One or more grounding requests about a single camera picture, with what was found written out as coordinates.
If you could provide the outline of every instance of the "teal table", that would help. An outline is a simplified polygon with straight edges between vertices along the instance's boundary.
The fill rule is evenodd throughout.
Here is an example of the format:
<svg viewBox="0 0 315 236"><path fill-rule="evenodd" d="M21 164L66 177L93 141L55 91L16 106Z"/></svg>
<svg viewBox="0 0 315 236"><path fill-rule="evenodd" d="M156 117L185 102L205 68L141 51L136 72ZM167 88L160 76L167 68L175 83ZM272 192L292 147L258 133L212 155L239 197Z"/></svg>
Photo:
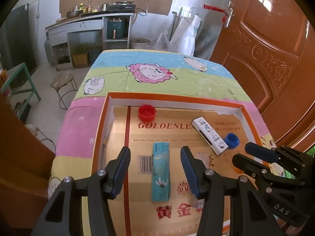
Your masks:
<svg viewBox="0 0 315 236"><path fill-rule="evenodd" d="M12 80L18 75L18 73L20 71L24 70L27 80L30 82L31 84L31 88L30 89L26 89L26 90L19 90L16 92L12 92L12 95L17 95L17 94L21 94L21 93L26 93L26 92L30 92L30 95L28 96L28 98L26 99L25 103L23 104L23 106L21 107L19 113L17 114L17 117L20 118L22 113L24 112L24 109L26 108L26 105L29 103L31 97L33 96L33 94L35 93L35 95L38 98L38 101L41 100L35 86L34 83L31 79L30 73L27 70L26 67L26 63L22 63L19 64L16 67L13 67L12 69L10 69L9 71L7 71L7 75L8 75L8 79L6 80L6 82L3 84L3 86L1 87L1 93L4 93L4 91L9 87L10 83L12 82Z"/></svg>

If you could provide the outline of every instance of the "potted plant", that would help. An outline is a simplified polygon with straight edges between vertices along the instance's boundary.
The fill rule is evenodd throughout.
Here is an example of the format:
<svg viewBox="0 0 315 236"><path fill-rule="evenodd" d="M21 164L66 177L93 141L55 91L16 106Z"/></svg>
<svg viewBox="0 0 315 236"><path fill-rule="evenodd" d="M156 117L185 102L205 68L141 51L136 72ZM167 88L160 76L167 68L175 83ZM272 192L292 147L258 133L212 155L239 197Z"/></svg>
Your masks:
<svg viewBox="0 0 315 236"><path fill-rule="evenodd" d="M80 43L72 54L72 60L76 68L89 66L88 43Z"/></svg>
<svg viewBox="0 0 315 236"><path fill-rule="evenodd" d="M102 45L95 45L89 47L89 57L91 65L95 62L95 60L98 58L98 56L102 53L103 48Z"/></svg>

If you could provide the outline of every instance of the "wooden chair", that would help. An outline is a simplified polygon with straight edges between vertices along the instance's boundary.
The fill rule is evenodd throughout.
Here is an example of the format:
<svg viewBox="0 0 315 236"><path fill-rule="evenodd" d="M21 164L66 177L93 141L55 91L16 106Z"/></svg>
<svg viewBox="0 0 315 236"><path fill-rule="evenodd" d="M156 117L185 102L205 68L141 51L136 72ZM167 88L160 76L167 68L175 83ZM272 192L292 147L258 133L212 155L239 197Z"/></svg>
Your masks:
<svg viewBox="0 0 315 236"><path fill-rule="evenodd" d="M0 212L10 227L34 227L48 200L54 158L0 94Z"/></svg>

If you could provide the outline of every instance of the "barcode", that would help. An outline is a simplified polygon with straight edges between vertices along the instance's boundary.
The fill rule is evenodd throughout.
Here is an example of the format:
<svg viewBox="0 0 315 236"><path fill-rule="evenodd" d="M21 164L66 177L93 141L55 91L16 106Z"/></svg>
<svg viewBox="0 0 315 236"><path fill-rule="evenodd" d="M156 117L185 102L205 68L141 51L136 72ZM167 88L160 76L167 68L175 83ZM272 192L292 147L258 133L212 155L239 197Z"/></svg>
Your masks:
<svg viewBox="0 0 315 236"><path fill-rule="evenodd" d="M153 159L151 155L138 155L138 174L152 175Z"/></svg>

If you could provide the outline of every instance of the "brown wooden furniture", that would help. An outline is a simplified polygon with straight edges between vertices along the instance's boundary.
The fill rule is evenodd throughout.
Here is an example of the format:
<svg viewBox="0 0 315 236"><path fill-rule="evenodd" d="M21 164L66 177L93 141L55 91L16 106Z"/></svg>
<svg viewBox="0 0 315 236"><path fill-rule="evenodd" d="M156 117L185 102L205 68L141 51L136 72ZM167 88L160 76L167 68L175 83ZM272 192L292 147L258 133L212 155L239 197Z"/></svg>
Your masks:
<svg viewBox="0 0 315 236"><path fill-rule="evenodd" d="M34 227L47 203L54 157L0 94L0 211L10 227Z"/></svg>
<svg viewBox="0 0 315 236"><path fill-rule="evenodd" d="M315 142L315 32L294 0L231 0L211 61L252 99L277 145Z"/></svg>

